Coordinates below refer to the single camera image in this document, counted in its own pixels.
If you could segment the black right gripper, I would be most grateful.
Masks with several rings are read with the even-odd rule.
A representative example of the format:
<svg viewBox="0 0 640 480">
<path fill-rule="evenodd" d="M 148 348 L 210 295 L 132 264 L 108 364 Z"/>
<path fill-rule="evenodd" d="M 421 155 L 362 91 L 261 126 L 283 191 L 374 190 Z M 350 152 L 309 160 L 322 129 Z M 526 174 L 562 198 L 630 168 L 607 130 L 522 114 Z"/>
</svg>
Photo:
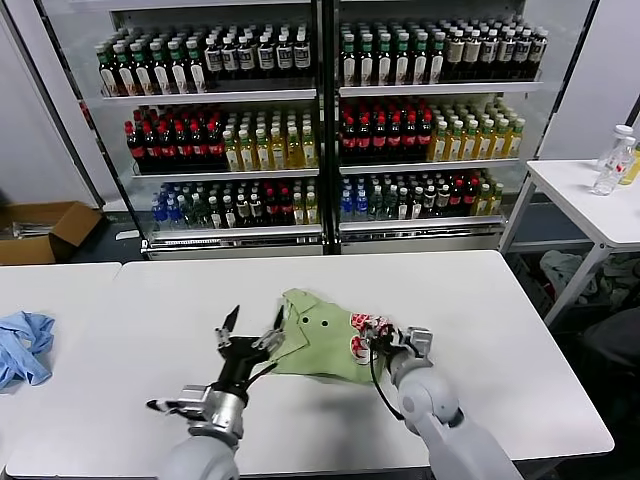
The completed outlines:
<svg viewBox="0 0 640 480">
<path fill-rule="evenodd" d="M 373 334 L 372 349 L 368 341 L 361 340 L 361 360 L 375 360 L 376 355 L 378 357 L 390 357 L 405 348 L 403 332 L 396 327 L 388 327 L 386 320 L 366 321 L 364 330 Z"/>
</svg>

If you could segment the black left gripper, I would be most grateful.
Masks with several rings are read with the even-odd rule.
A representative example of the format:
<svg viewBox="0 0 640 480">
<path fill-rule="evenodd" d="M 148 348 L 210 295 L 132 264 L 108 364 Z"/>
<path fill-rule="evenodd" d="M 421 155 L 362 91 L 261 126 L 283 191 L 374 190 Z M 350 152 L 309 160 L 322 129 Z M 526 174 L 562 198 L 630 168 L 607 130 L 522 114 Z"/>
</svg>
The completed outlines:
<svg viewBox="0 0 640 480">
<path fill-rule="evenodd" d="M 268 365 L 253 374 L 254 368 L 271 357 L 271 350 L 277 350 L 285 338 L 282 328 L 284 307 L 280 306 L 273 326 L 261 337 L 231 337 L 239 313 L 239 306 L 225 317 L 223 324 L 215 329 L 219 353 L 224 365 L 219 374 L 219 390 L 227 393 L 246 393 L 260 377 L 273 370 Z"/>
</svg>

